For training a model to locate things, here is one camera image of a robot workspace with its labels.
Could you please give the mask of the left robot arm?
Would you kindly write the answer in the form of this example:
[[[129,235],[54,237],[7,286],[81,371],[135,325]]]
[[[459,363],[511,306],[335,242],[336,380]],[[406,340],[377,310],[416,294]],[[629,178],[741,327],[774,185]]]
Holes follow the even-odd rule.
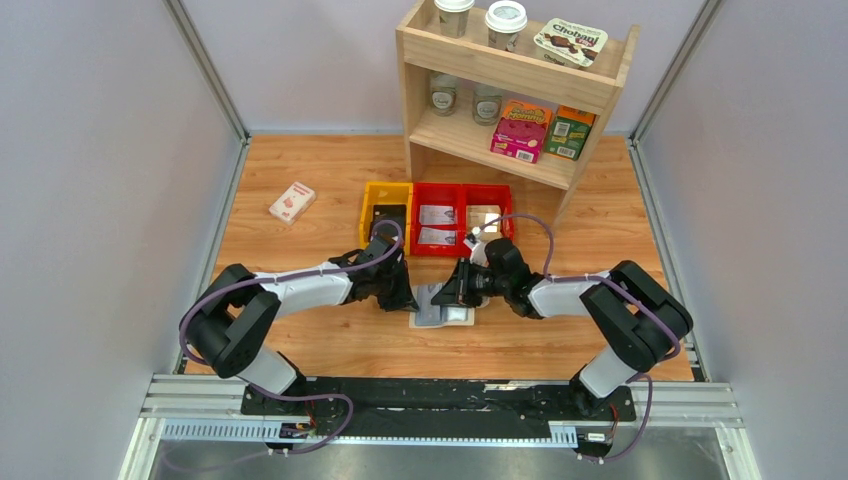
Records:
[[[257,387],[279,413],[290,415],[304,405],[306,389],[297,381],[298,369],[265,347],[272,324],[370,297],[387,312],[419,309],[403,249],[391,237],[375,236],[364,249],[290,272],[251,272],[232,264],[184,315],[179,342],[193,361],[222,379],[237,377]]]

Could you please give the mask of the red plastic bin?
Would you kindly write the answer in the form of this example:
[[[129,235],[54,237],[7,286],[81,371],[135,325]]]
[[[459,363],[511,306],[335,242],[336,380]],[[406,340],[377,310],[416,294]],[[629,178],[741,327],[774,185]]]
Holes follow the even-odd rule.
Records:
[[[508,185],[464,184],[465,232],[460,234],[460,255],[468,256],[470,249],[463,241],[475,227],[491,222],[482,229],[482,240],[498,238],[514,239],[515,227],[512,219],[499,217],[513,212],[512,191]]]
[[[417,256],[461,257],[464,206],[462,186],[457,183],[416,182],[413,185],[411,253]]]

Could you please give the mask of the yellow plastic bin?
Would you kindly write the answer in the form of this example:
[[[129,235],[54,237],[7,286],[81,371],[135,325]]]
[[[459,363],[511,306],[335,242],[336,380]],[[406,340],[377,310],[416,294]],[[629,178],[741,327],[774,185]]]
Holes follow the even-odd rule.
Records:
[[[413,184],[404,182],[369,181],[365,184],[358,240],[365,247],[374,226],[381,220],[391,220],[404,229],[404,252],[410,252],[411,207]]]

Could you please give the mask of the beige card holder wallet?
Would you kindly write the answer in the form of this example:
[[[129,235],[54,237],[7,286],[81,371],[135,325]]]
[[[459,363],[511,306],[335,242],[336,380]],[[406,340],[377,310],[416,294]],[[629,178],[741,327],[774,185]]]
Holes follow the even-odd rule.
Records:
[[[476,310],[485,308],[490,302],[489,297],[484,297],[478,308],[433,305],[432,298],[442,286],[442,283],[435,283],[412,288],[419,309],[409,313],[408,326],[411,329],[473,326]]]

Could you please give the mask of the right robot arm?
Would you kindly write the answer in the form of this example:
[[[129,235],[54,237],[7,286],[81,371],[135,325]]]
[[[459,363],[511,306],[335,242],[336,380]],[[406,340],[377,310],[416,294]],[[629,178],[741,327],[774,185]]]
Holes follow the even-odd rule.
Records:
[[[625,260],[584,276],[534,272],[508,238],[474,247],[461,258],[430,304],[478,308],[500,297],[520,317],[588,316],[606,347],[570,381],[570,403],[581,417],[605,411],[621,385],[677,355],[693,327],[688,310],[637,263]]]

